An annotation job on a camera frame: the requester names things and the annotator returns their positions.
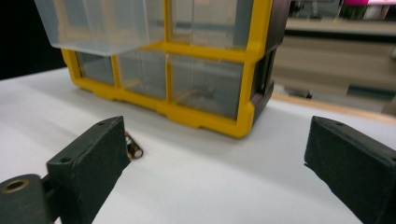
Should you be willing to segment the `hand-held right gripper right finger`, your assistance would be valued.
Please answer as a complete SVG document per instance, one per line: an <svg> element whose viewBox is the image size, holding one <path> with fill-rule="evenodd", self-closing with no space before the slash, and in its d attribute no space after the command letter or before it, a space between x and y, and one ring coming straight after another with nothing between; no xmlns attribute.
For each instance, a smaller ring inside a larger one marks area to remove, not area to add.
<svg viewBox="0 0 396 224"><path fill-rule="evenodd" d="M363 224L396 224L396 151L337 120L311 119L304 164Z"/></svg>

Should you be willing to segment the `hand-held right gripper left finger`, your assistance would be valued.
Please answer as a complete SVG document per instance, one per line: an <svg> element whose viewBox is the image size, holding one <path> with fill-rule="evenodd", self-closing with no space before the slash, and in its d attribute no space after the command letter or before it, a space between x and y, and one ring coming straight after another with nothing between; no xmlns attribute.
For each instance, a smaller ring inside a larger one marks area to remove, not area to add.
<svg viewBox="0 0 396 224"><path fill-rule="evenodd" d="M63 224L91 224L130 164L122 116L97 122L47 162Z"/></svg>

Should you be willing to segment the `copper black battery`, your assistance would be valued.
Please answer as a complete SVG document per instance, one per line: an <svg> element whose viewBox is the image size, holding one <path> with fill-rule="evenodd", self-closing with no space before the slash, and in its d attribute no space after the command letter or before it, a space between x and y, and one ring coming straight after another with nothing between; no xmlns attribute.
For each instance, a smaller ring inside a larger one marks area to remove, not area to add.
<svg viewBox="0 0 396 224"><path fill-rule="evenodd" d="M140 159L144 155L143 148L136 143L136 141L132 138L132 136L128 132L125 133L125 141L127 146L128 157L131 160Z"/></svg>

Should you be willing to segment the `yellow black drawer cabinet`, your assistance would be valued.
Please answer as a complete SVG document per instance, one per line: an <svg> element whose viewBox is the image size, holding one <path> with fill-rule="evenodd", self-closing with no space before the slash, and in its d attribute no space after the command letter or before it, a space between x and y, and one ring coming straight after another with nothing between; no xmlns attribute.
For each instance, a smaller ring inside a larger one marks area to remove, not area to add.
<svg viewBox="0 0 396 224"><path fill-rule="evenodd" d="M165 54L166 98L160 100L121 86L119 57L104 56L112 62L114 84L106 84L81 75L77 53L64 49L62 55L75 85L110 101L123 101L140 105L166 116L168 119L193 128L204 128L232 137L243 137L250 131L272 96L274 82L271 79L276 49L282 43L287 23L290 0L253 0L250 29L244 49L219 49L195 46L170 39L170 0L163 0L163 39L135 50L156 50ZM236 119L211 114L179 105L173 99L173 78L170 57L188 56L212 61L241 63L243 74Z"/></svg>

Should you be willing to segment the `clear plastic drawer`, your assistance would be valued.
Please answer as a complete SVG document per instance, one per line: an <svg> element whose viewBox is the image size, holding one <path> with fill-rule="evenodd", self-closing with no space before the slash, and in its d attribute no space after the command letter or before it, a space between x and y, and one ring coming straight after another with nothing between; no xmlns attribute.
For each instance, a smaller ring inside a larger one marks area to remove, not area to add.
<svg viewBox="0 0 396 224"><path fill-rule="evenodd" d="M127 91L164 100L165 54L156 50L135 50L119 57L121 86Z"/></svg>
<svg viewBox="0 0 396 224"><path fill-rule="evenodd" d="M50 44L110 56L163 39L163 0L34 0Z"/></svg>
<svg viewBox="0 0 396 224"><path fill-rule="evenodd" d="M78 52L78 66L81 75L106 84L113 85L113 69L110 57Z"/></svg>
<svg viewBox="0 0 396 224"><path fill-rule="evenodd" d="M179 104L236 119L243 65L188 56L170 57L173 99Z"/></svg>
<svg viewBox="0 0 396 224"><path fill-rule="evenodd" d="M253 0L170 0L170 39L195 46L244 49Z"/></svg>

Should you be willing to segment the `beige wooden shelf unit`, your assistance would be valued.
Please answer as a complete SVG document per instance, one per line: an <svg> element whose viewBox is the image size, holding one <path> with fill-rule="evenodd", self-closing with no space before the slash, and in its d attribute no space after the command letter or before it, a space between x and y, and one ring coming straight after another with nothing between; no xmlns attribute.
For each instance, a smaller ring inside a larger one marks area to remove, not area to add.
<svg viewBox="0 0 396 224"><path fill-rule="evenodd" d="M289 19L274 79L291 95L396 117L396 21Z"/></svg>

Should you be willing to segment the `pink box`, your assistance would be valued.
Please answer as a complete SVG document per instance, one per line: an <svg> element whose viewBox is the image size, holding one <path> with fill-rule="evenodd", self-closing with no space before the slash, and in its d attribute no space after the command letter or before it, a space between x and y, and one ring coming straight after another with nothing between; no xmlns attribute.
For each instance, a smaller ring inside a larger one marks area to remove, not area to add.
<svg viewBox="0 0 396 224"><path fill-rule="evenodd" d="M343 6L367 6L369 0L343 0Z"/></svg>

